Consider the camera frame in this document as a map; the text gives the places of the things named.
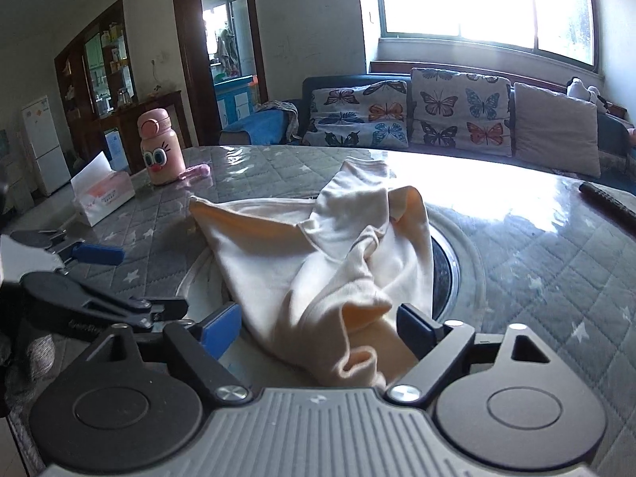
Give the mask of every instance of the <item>butterfly print cushion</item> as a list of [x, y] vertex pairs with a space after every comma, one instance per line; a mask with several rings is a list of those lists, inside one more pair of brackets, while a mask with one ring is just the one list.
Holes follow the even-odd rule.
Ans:
[[406, 82], [316, 89], [305, 145], [408, 149]]
[[413, 143], [512, 156], [508, 79], [424, 68], [411, 83]]

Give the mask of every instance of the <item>metal screw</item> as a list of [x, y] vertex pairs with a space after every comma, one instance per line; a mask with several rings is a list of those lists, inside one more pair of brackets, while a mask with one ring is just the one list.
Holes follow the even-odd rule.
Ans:
[[214, 391], [216, 397], [223, 402], [240, 402], [249, 395], [249, 391], [242, 385], [223, 385]]
[[422, 391], [413, 385], [396, 385], [389, 389], [389, 398], [398, 403], [412, 403], [418, 401]]

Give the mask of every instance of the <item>wooden door frame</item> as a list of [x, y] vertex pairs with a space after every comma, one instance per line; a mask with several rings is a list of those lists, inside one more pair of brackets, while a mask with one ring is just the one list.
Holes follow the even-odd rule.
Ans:
[[[173, 3], [181, 64], [186, 80], [196, 138], [199, 145], [218, 145], [222, 125], [216, 103], [214, 81], [212, 81], [210, 73], [203, 5], [201, 0], [173, 0]], [[268, 95], [265, 84], [263, 50], [256, 16], [256, 0], [247, 0], [247, 12], [252, 34], [259, 94], [261, 101], [265, 102], [268, 100]]]

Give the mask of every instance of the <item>cartoon face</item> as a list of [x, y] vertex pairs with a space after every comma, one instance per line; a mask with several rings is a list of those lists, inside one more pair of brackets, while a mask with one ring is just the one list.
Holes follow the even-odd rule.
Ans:
[[166, 142], [161, 142], [161, 147], [157, 147], [154, 151], [142, 152], [146, 168], [152, 172], [159, 172], [168, 162], [168, 152], [170, 150]]

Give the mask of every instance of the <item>bottle lid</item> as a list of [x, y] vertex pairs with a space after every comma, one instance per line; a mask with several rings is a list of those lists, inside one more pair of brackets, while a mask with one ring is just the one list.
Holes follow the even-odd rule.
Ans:
[[139, 136], [143, 140], [163, 134], [172, 128], [170, 116], [165, 109], [153, 109], [142, 114], [137, 120]]

